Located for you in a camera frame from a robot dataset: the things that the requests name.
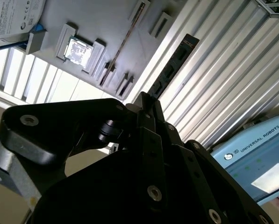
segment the sticker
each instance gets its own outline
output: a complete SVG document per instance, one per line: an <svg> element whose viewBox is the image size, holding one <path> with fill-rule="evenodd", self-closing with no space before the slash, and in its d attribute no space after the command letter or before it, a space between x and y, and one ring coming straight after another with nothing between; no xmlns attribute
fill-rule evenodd
<svg viewBox="0 0 279 224"><path fill-rule="evenodd" d="M28 33L40 18L44 0L0 0L0 36Z"/></svg>

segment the bolt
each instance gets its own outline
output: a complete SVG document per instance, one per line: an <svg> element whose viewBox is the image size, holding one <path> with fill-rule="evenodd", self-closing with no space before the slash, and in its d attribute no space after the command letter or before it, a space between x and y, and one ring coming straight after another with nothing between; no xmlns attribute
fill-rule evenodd
<svg viewBox="0 0 279 224"><path fill-rule="evenodd" d="M121 111L124 109L124 108L123 108L122 106L120 106L120 105L116 105L116 108L119 109L119 110L121 110Z"/></svg>
<svg viewBox="0 0 279 224"><path fill-rule="evenodd" d="M161 191L154 185L148 187L148 194L156 202L160 202L162 199Z"/></svg>
<svg viewBox="0 0 279 224"><path fill-rule="evenodd" d="M168 128L171 129L172 131L175 130L175 128L172 125L168 125Z"/></svg>
<svg viewBox="0 0 279 224"><path fill-rule="evenodd" d="M264 216L260 215L260 218L263 221L263 223L269 224L269 222L267 221L267 219Z"/></svg>
<svg viewBox="0 0 279 224"><path fill-rule="evenodd" d="M197 143L193 143L193 146L196 148L196 149L200 149L200 146L197 144Z"/></svg>
<svg viewBox="0 0 279 224"><path fill-rule="evenodd" d="M26 126L36 126L38 125L38 119L32 115L23 115L20 117L20 121L22 124Z"/></svg>
<svg viewBox="0 0 279 224"><path fill-rule="evenodd" d="M209 215L215 224L222 223L222 219L220 218L219 214L215 210L209 209Z"/></svg>

